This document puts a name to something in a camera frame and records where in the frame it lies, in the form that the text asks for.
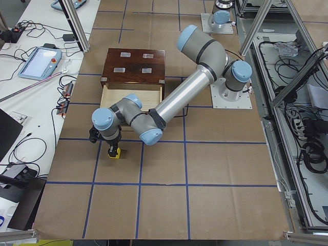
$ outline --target wooden drawer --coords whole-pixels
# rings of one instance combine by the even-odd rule
[[[102,90],[100,107],[109,108],[130,93],[136,94],[142,102],[142,109],[148,112],[162,101],[162,86],[160,85],[131,85],[112,84],[105,85]]]

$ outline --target blue tape line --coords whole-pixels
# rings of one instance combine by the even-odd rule
[[[217,144],[217,145],[266,145],[266,142],[224,142],[224,141],[187,141],[188,144]]]
[[[59,140],[89,141],[88,138],[73,138],[73,137],[60,137]]]
[[[121,142],[142,142],[142,140],[138,139],[121,139]]]
[[[180,20],[180,0],[178,0],[178,13],[179,13],[179,31],[181,31],[181,20]]]
[[[47,181],[51,185],[97,185],[97,186],[174,186],[174,187],[244,187],[244,188],[276,188],[276,184],[216,184],[216,183],[119,183],[119,182],[80,182],[80,181]]]
[[[249,188],[276,188],[276,184],[206,184],[206,183],[191,183],[188,184],[188,187],[249,187]]]
[[[187,162],[187,142],[186,142],[186,117],[185,110],[182,110],[183,120],[183,148],[184,148],[184,172],[186,174],[186,201],[187,201],[187,227],[188,227],[188,240],[191,239],[190,233],[190,213],[189,213],[189,189],[188,189],[188,162]]]
[[[91,103],[91,102],[70,102],[70,105],[74,104],[74,105],[100,105],[100,104],[96,104],[96,103]]]
[[[173,13],[155,13],[155,12],[133,12],[134,14],[169,14],[169,15],[179,15]]]
[[[170,143],[175,143],[175,144],[178,144],[178,143],[182,144],[182,143],[184,143],[184,141],[180,141],[180,140],[160,140],[158,142],[170,142]]]
[[[185,183],[142,183],[141,186],[186,186]]]
[[[5,218],[3,216],[0,216],[0,220],[2,220],[2,222],[0,223],[0,227],[5,223]]]
[[[100,73],[79,73],[79,75],[102,76]]]
[[[141,179],[142,179],[142,164],[144,160],[144,147],[145,144],[142,143],[141,145],[141,158],[140,158],[140,171],[139,171],[139,188],[138,188],[138,205],[137,205],[137,220],[136,220],[136,226],[135,226],[135,239],[138,239],[139,234],[139,215],[140,215],[140,197],[141,197]]]
[[[123,11],[114,11],[114,10],[98,10],[98,12],[123,13]]]
[[[127,5],[128,5],[128,0],[125,1],[125,7],[124,7],[124,12],[123,12],[123,19],[122,19],[122,24],[121,24],[121,31],[119,32],[118,43],[121,43],[122,32],[123,32],[123,23],[124,23],[125,14],[127,12]]]
[[[69,138],[69,137],[61,137],[59,140],[75,140],[75,141],[89,141],[88,138]],[[142,142],[137,139],[122,139],[122,142]],[[184,143],[185,141],[181,140],[160,140],[158,142],[163,143]],[[228,142],[228,141],[186,141],[187,144],[206,144],[206,145],[266,145],[266,142]]]
[[[125,28],[92,28],[92,30],[116,30],[116,31],[134,31],[134,29],[125,29]]]
[[[193,106],[193,105],[189,105],[189,108],[204,108],[204,109],[212,109],[212,106]]]
[[[96,158],[96,165],[95,165],[94,171],[93,171],[93,179],[92,179],[92,185],[91,185],[90,196],[89,196],[88,210],[87,210],[86,221],[85,221],[85,224],[84,224],[82,238],[85,238],[86,232],[87,232],[87,225],[88,225],[88,220],[89,220],[89,213],[90,213],[90,206],[91,206],[91,200],[92,200],[92,194],[93,194],[93,187],[94,187],[94,181],[96,179],[96,173],[97,173],[98,161],[99,161],[99,156],[100,156],[100,150],[101,150],[101,142],[99,143],[98,153],[97,153],[97,158]]]

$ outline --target blue tape grid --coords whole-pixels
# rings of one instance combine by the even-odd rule
[[[87,215],[86,215],[86,220],[85,220],[85,224],[84,224],[82,238],[85,238],[86,232],[87,232],[89,213],[90,213],[90,207],[91,207],[91,200],[92,200],[92,194],[93,194],[93,187],[94,187],[94,183],[95,183],[95,180],[96,180],[96,173],[97,173],[97,168],[98,168],[100,150],[101,150],[101,142],[99,143],[98,153],[97,153],[97,158],[96,158],[96,165],[95,165],[94,171],[93,171],[93,178],[92,178],[92,184],[91,184],[91,190],[90,190],[90,196],[89,196],[88,210],[87,210]]]
[[[184,80],[185,77],[182,76],[170,76],[174,78],[180,78],[181,82]],[[99,104],[92,104],[92,103],[84,103],[84,102],[72,102],[71,104],[74,105],[99,105]],[[190,108],[212,108],[211,106],[189,106]],[[187,207],[187,231],[188,231],[188,239],[191,239],[191,226],[190,226],[190,205],[189,205],[189,187],[248,187],[248,188],[276,188],[276,185],[272,184],[201,184],[201,183],[189,183],[188,182],[188,161],[187,161],[187,144],[247,144],[247,145],[266,145],[266,142],[238,142],[238,141],[187,141],[186,139],[186,118],[185,118],[185,109],[182,110],[183,112],[183,140],[160,140],[161,143],[180,143],[183,144],[184,148],[184,170],[185,170],[185,183],[173,183],[173,184],[161,184],[161,183],[142,183],[142,167],[143,167],[143,160],[144,160],[144,143],[139,139],[122,139],[121,141],[125,142],[140,142],[142,144],[141,146],[141,158],[140,158],[140,170],[139,170],[139,182],[138,183],[121,183],[121,182],[95,182],[96,172],[97,172],[97,165],[99,160],[99,154],[100,154],[100,148],[101,143],[98,148],[97,153],[97,159],[96,159],[96,165],[94,169],[94,176],[92,182],[65,182],[65,181],[48,181],[48,184],[65,184],[65,185],[91,185],[91,191],[90,191],[90,197],[89,197],[89,203],[88,203],[88,210],[85,220],[85,226],[83,231],[83,238],[86,235],[87,232],[87,225],[88,225],[88,219],[89,219],[89,213],[90,213],[90,207],[91,207],[91,201],[92,201],[92,195],[93,195],[93,187],[95,185],[99,186],[138,186],[138,199],[137,199],[137,216],[136,216],[136,231],[135,231],[135,238],[138,239],[138,233],[139,233],[139,217],[140,217],[140,209],[141,209],[141,192],[143,186],[172,186],[172,187],[185,187],[186,188],[186,207]],[[60,140],[79,140],[79,141],[88,141],[87,138],[59,138]]]
[[[204,12],[206,13],[206,5],[205,1],[202,0],[203,6],[204,6]],[[121,28],[93,28],[95,30],[119,30],[120,35],[118,39],[118,43],[121,42],[122,38],[122,32],[123,31],[134,31],[134,29],[124,29],[124,20],[126,16],[126,10],[127,10],[127,4],[128,0],[126,0],[124,11],[98,11],[98,12],[113,12],[113,13],[123,13]],[[168,14],[168,15],[178,15],[179,20],[179,31],[181,31],[181,19],[180,17],[182,15],[189,15],[189,16],[200,16],[199,14],[182,14],[180,13],[180,0],[178,0],[178,14],[174,13],[156,13],[154,12],[154,0],[152,0],[152,12],[134,12],[134,13],[140,13],[140,14]],[[89,75],[89,76],[101,76],[101,74],[92,74],[92,73],[80,73],[79,75]],[[180,78],[181,82],[186,77],[182,76],[166,76],[168,78]],[[72,105],[100,105],[96,103],[87,103],[87,102],[72,102]],[[190,108],[212,108],[211,106],[189,106]],[[92,201],[92,195],[93,195],[93,188],[94,185],[99,186],[138,186],[138,200],[137,200],[137,217],[136,217],[136,232],[135,232],[135,238],[138,238],[138,232],[139,232],[139,215],[140,215],[140,198],[141,198],[141,187],[142,186],[173,186],[173,187],[185,187],[186,188],[186,206],[187,206],[187,227],[188,227],[188,239],[191,239],[191,231],[190,231],[190,210],[189,210],[189,187],[257,187],[257,188],[275,188],[276,185],[270,185],[270,184],[197,184],[197,183],[188,183],[188,162],[187,162],[187,144],[252,144],[252,145],[265,145],[265,142],[224,142],[224,141],[187,141],[186,140],[186,119],[185,119],[185,110],[183,109],[183,141],[167,141],[167,140],[160,140],[159,142],[166,142],[166,143],[183,143],[184,147],[184,169],[185,169],[185,176],[186,176],[186,182],[185,183],[174,183],[174,184],[160,184],[160,183],[142,183],[142,165],[144,160],[144,143],[141,140],[132,140],[132,139],[122,139],[121,141],[130,141],[130,142],[141,142],[141,159],[140,159],[140,171],[139,171],[139,182],[138,183],[120,183],[120,182],[95,182],[97,167],[98,167],[98,160],[101,150],[101,143],[98,147],[98,153],[96,158],[96,165],[94,169],[94,175],[92,182],[65,182],[65,181],[47,181],[48,184],[65,184],[65,185],[91,185],[90,190],[90,197],[89,197],[89,203],[88,203],[88,210],[85,220],[85,226],[83,231],[83,238],[85,238],[86,232],[87,232],[87,225],[88,225],[88,219],[89,219],[89,213],[90,213],[90,207],[91,207],[91,201]],[[81,141],[88,141],[87,138],[60,138],[60,140],[81,140]]]

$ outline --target yellow object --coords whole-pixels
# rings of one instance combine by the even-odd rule
[[[112,158],[112,159],[119,159],[119,156],[121,155],[121,149],[120,148],[117,148],[117,155],[115,157],[111,157],[110,155],[109,158]]]
[[[73,246],[73,240],[40,240],[37,243],[22,243],[13,246]]]

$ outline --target plastic bag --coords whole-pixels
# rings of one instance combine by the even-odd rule
[[[298,47],[294,42],[276,43],[274,47],[278,50],[280,56],[295,57],[298,55]]]

